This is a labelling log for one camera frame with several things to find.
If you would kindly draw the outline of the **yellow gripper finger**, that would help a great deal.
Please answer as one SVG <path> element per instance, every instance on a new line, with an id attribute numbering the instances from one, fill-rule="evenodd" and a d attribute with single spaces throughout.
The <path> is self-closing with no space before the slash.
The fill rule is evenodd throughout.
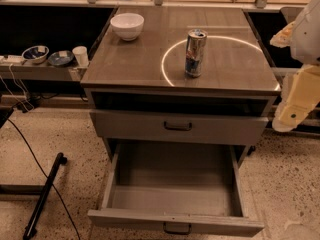
<path id="1" fill-rule="evenodd" d="M 286 25 L 282 30 L 280 30 L 271 38 L 270 44 L 278 48 L 288 47 L 291 44 L 291 37 L 294 25 L 294 21 Z"/>

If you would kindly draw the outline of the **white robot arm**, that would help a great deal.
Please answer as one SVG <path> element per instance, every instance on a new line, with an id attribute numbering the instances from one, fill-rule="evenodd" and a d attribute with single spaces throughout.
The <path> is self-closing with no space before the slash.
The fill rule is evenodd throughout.
<path id="1" fill-rule="evenodd" d="M 304 121 L 320 102 L 320 0 L 311 0 L 296 19 L 275 34 L 270 44 L 290 48 L 303 66 L 283 80 L 281 102 L 272 127 L 289 132 Z"/>

